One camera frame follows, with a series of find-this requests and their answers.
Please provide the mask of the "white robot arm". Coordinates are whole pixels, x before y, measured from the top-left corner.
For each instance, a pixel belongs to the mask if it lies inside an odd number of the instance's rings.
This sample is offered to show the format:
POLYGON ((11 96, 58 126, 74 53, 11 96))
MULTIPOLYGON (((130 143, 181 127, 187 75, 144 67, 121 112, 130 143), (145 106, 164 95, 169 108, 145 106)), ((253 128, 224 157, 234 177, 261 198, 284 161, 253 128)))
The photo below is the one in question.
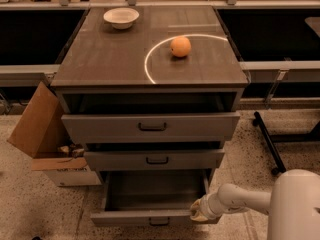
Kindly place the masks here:
POLYGON ((268 216, 267 240, 320 240, 320 176, 300 169, 287 171, 271 193, 223 184, 191 205, 190 218, 209 222, 248 209, 268 216))

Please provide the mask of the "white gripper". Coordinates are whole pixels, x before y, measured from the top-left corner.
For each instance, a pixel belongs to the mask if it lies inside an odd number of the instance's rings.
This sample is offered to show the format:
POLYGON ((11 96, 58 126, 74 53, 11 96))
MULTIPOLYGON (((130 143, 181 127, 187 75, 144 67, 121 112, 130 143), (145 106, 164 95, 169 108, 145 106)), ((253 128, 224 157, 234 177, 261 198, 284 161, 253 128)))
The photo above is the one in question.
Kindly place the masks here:
POLYGON ((190 207, 192 213, 198 212, 196 215, 190 216, 195 222, 213 221, 223 215, 224 207, 220 202, 217 194, 207 194, 201 199, 197 199, 190 207))

